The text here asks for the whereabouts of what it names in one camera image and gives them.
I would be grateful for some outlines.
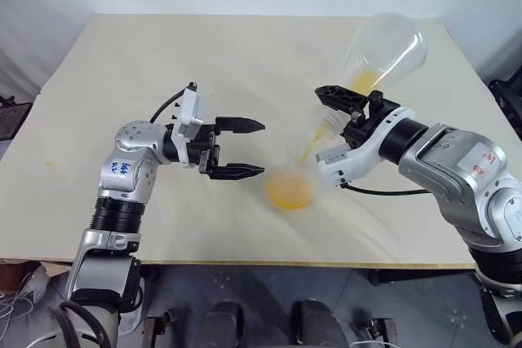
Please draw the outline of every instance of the silver robot arm segment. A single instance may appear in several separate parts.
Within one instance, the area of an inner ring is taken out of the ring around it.
[[[263,172],[242,163],[219,166],[215,142],[221,131],[250,133],[264,126],[241,117],[216,117],[214,124],[203,124],[196,91],[194,83],[184,90],[174,124],[133,121],[116,133],[113,152],[101,170],[95,213],[69,273],[67,301],[51,311],[54,328],[29,346],[75,346],[75,339],[81,347],[116,345],[119,314],[136,306],[141,262],[131,254],[139,248],[141,217],[160,165],[197,165],[211,179],[237,180]]]
[[[387,160],[428,190],[476,261],[492,334],[522,346],[522,183],[507,171],[504,151],[480,134],[442,124],[428,128],[379,91],[365,97],[324,86],[316,94],[352,119],[342,134],[346,143],[316,157],[323,179],[346,187]]]

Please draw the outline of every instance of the floor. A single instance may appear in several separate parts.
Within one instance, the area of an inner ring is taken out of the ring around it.
[[[42,302],[30,316],[13,321],[0,347],[25,347],[45,330],[49,323],[45,308],[62,300],[65,279],[62,275],[51,281]],[[223,300],[238,302],[244,309],[248,345],[285,344],[292,304],[310,297],[333,309],[350,342],[356,341],[349,326],[352,312],[362,308],[375,317],[393,318],[402,348],[500,346],[489,335],[470,275],[373,286],[360,271],[350,269],[171,266],[160,269],[147,292],[147,296],[153,293],[150,315],[169,308],[186,315],[181,326],[157,338],[158,348],[189,345],[201,317]],[[118,347],[141,347],[141,337],[140,325],[131,335],[120,337]]]

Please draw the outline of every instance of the orange juice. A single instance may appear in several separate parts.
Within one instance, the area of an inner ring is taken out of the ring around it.
[[[276,172],[267,182],[268,198],[284,209],[301,209],[313,202],[313,186],[305,173],[299,170]]]
[[[375,90],[379,80],[379,75],[370,70],[364,70],[347,86],[349,90],[356,93],[368,95]]]
[[[322,122],[319,128],[317,128],[317,132],[315,136],[313,137],[313,140],[308,144],[306,149],[304,150],[303,155],[299,158],[299,163],[304,163],[305,160],[308,158],[308,155],[310,155],[310,152],[312,152],[312,149],[314,146],[319,142],[321,139],[323,139],[329,132],[331,132],[331,127],[326,124],[325,122]]]

